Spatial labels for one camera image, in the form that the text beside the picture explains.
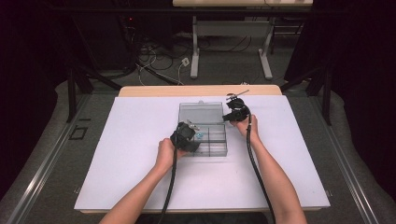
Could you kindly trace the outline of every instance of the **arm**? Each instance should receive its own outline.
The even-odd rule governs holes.
[[[262,181],[273,206],[276,223],[306,223],[294,186],[262,143],[257,123],[256,117],[252,115],[250,144],[258,160]],[[232,125],[237,127],[242,135],[247,136],[248,119],[232,122]]]
[[[163,139],[158,145],[158,155],[155,165],[148,174],[104,216],[101,224],[105,223],[135,223],[143,210],[151,192],[173,165],[174,146],[169,138]],[[185,154],[177,151],[179,159]]]

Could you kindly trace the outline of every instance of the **person's left arm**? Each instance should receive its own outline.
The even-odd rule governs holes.
[[[104,216],[101,224],[105,223],[135,223],[143,210],[151,192],[172,167],[173,153],[176,150],[169,138],[163,139],[158,145],[158,155],[155,165],[148,174]],[[185,152],[178,150],[177,158]]]

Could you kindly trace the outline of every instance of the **transparent plastic box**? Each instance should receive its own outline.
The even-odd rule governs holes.
[[[180,104],[178,121],[195,124],[200,130],[195,131],[191,141],[199,142],[200,146],[188,156],[192,157],[226,157],[227,141],[223,121],[222,103],[182,103]]]

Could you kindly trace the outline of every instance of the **forearm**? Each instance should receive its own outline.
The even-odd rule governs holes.
[[[119,200],[100,223],[135,223],[151,192],[165,174],[165,171],[151,169],[140,183]]]
[[[253,136],[251,145],[256,153],[262,181],[276,215],[276,223],[305,223],[304,212],[288,176],[263,145]]]

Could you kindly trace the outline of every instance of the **table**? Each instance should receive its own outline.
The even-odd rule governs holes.
[[[174,0],[174,7],[307,7],[313,0]],[[267,52],[273,35],[275,18],[268,21],[198,21],[192,17],[191,78],[198,77],[198,35],[249,35],[265,37],[263,49],[259,49],[262,70],[266,79],[272,79]]]
[[[158,141],[176,128],[180,103],[225,103],[227,93],[246,89],[249,91],[241,98],[258,115],[262,140],[290,177],[302,207],[317,210],[330,206],[286,96],[273,85],[238,85],[122,88],[75,209],[106,212],[141,180],[155,162]],[[231,125],[226,125],[226,133],[227,157],[180,159],[169,213],[268,209],[248,159],[245,139]],[[170,172],[151,194],[144,213],[161,212],[169,180]]]

